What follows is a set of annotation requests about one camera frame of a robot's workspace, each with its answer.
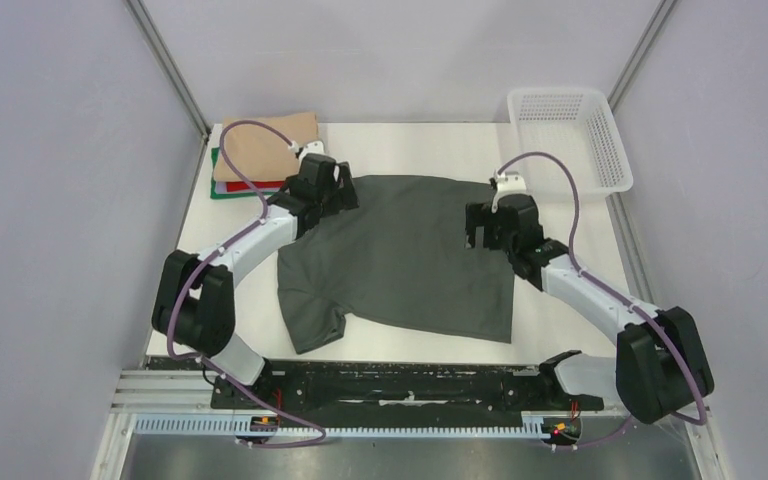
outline beige cloth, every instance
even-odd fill
[[[225,119],[223,125],[236,120]],[[319,125],[313,112],[254,120],[274,127],[300,146],[319,139]],[[254,125],[234,127],[225,137],[225,150],[234,166],[252,181],[274,182],[299,173],[299,161],[287,145],[272,132]],[[240,181],[221,154],[213,169],[213,179],[217,182]]]

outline white table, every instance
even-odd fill
[[[178,244],[184,251],[195,252],[225,238],[260,211],[259,202],[253,198],[210,199],[208,155],[218,145],[220,132],[221,125],[217,125],[202,160]],[[507,124],[326,124],[321,126],[321,137],[327,153],[338,161],[349,162],[355,177],[414,174],[486,182],[494,169],[518,153]],[[570,164],[576,161],[561,160]],[[540,203],[539,207],[546,235],[566,243],[573,216],[572,202]],[[604,201],[582,206],[576,253],[607,281],[626,287]],[[418,332],[348,315],[342,339],[297,355],[278,307],[276,258],[277,253],[243,279],[234,297],[237,334],[266,358],[536,364],[570,349],[591,355],[615,353],[611,342],[574,310],[518,279],[514,287],[511,344]],[[147,354],[166,355],[165,341],[165,336],[153,332]]]

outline white basket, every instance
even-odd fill
[[[541,150],[558,157],[569,167],[583,198],[604,198],[631,188],[628,158],[602,92],[569,87],[519,88],[508,94],[508,113],[521,152]],[[511,170],[525,177],[528,189],[538,199],[572,198],[563,172],[549,160],[528,158]]]

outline gray cloth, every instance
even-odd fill
[[[278,254],[278,301],[297,353],[343,336],[347,313],[415,330],[511,341],[514,275],[499,251],[465,248],[465,205],[486,184],[355,179],[360,208]]]

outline white wall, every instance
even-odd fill
[[[144,0],[211,122],[507,121],[514,87],[610,92],[658,0]]]
[[[123,2],[0,1],[0,479],[87,478],[200,148]]]
[[[680,2],[618,123],[654,287],[698,322],[738,478],[768,478],[768,3]]]

